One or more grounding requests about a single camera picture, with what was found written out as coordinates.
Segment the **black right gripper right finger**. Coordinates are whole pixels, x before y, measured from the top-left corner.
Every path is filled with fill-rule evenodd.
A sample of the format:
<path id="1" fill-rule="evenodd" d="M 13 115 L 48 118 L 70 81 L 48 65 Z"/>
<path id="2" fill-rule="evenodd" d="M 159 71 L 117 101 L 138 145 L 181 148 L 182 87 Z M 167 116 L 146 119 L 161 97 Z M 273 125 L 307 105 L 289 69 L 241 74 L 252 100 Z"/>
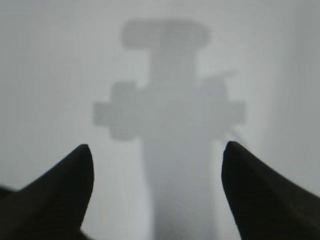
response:
<path id="1" fill-rule="evenodd" d="M 242 240 L 320 238 L 320 198 L 236 141 L 224 149 L 221 181 Z"/>

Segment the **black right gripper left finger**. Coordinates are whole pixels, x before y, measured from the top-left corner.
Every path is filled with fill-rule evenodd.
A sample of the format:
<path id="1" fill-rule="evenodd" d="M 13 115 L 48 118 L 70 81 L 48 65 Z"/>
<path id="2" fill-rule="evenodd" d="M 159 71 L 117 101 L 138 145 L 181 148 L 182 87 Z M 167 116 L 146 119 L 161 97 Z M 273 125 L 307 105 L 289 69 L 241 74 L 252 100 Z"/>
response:
<path id="1" fill-rule="evenodd" d="M 94 186 L 91 150 L 81 144 L 20 190 L 0 187 L 2 240 L 88 240 L 82 230 Z"/>

